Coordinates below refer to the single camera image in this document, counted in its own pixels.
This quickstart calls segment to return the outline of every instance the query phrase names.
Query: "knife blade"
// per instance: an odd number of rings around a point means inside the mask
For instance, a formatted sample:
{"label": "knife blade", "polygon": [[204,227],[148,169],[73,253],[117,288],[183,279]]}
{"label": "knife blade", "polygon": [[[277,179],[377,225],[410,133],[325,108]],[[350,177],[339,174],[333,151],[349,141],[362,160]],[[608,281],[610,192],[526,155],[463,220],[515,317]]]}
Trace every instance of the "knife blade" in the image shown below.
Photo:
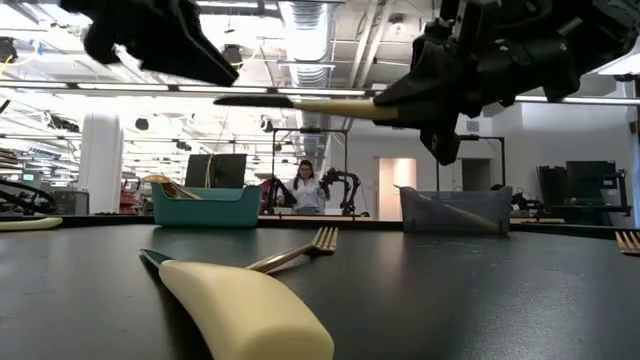
{"label": "knife blade", "polygon": [[166,255],[160,254],[159,252],[147,249],[140,249],[140,253],[145,257],[150,263],[152,263],[155,267],[160,268],[163,262],[167,260],[174,260]]}

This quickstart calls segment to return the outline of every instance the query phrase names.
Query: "black table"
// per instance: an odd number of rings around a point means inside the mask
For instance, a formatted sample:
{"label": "black table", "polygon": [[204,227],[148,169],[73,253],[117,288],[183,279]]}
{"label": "black table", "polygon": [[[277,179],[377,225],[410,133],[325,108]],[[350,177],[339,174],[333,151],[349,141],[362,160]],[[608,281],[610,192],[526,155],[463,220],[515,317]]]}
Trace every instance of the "black table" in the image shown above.
{"label": "black table", "polygon": [[[0,359],[210,359],[138,255],[248,265],[314,230],[151,225],[0,234]],[[637,359],[640,259],[615,242],[340,232],[273,274],[346,359]]]}

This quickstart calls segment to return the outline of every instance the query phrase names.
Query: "woman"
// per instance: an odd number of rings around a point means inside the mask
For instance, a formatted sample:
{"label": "woman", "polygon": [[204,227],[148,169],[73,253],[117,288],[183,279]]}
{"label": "woman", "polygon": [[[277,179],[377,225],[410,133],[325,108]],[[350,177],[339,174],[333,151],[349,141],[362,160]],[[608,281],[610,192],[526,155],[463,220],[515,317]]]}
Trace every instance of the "woman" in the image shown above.
{"label": "woman", "polygon": [[[287,190],[296,198],[293,212],[298,215],[320,215],[324,213],[327,193],[320,186],[313,173],[313,164],[309,160],[302,160],[296,177],[285,184]],[[284,202],[284,196],[279,192],[276,200]]]}

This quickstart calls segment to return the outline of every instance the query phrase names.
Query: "black monitor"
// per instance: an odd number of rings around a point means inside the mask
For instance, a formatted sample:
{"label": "black monitor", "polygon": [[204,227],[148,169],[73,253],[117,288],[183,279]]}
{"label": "black monitor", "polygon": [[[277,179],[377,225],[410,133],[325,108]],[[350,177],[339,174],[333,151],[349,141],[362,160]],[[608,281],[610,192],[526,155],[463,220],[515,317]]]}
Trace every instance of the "black monitor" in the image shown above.
{"label": "black monitor", "polygon": [[209,187],[225,189],[244,187],[247,154],[190,155],[184,185],[205,187],[207,166],[209,167]]}
{"label": "black monitor", "polygon": [[570,195],[600,198],[602,189],[617,189],[615,161],[567,161]]}

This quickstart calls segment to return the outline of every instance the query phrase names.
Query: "teal plastic container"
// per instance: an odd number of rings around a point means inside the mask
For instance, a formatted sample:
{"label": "teal plastic container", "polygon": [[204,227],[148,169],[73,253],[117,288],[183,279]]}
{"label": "teal plastic container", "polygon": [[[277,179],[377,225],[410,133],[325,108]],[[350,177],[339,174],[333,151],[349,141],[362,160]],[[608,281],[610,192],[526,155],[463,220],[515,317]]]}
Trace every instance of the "teal plastic container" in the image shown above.
{"label": "teal plastic container", "polygon": [[254,227],[258,223],[261,189],[185,188],[202,200],[172,199],[160,184],[151,184],[156,224],[180,227]]}

